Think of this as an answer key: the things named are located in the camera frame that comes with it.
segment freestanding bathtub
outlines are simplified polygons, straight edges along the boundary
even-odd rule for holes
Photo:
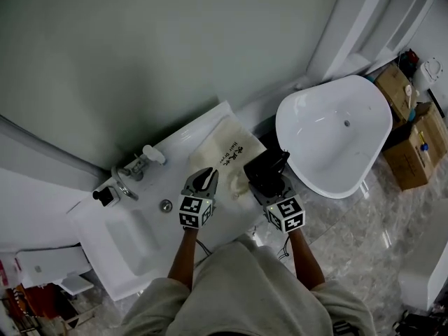
[[[291,169],[314,192],[335,199],[359,188],[391,128],[389,104],[360,76],[290,94],[276,115]]]

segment tile floor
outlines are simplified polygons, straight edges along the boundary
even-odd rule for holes
[[[307,224],[303,232],[325,276],[339,280],[368,305],[378,335],[393,335],[391,326],[404,310],[398,271],[424,231],[433,202],[448,197],[448,156],[428,185],[402,192],[380,155],[366,178],[368,193],[358,190],[339,200],[312,192],[290,169],[285,173],[305,204]],[[276,252],[284,245],[285,237],[266,221],[256,226],[255,235]],[[294,270],[292,256],[282,261]],[[99,287],[85,292],[80,301],[101,303],[101,307],[95,318],[71,334],[117,335],[121,318],[137,296],[112,302],[95,273],[90,277]],[[51,335],[54,327],[45,331]]]

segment fiducial marker cube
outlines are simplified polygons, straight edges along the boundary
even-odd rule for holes
[[[212,213],[212,199],[179,195],[179,220],[183,226],[202,228]]]
[[[291,232],[305,225],[305,209],[299,195],[266,207],[267,219],[283,233]]]

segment small bottle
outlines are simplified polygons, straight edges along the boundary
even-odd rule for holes
[[[148,157],[149,160],[152,160],[154,162],[158,162],[161,165],[164,165],[167,162],[167,159],[161,152],[147,144],[143,147],[143,154]]]

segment person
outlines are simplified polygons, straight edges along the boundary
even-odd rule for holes
[[[155,279],[123,320],[125,336],[376,335],[368,308],[323,273],[300,229],[289,233],[297,278],[244,235],[197,268],[186,228],[167,278]]]

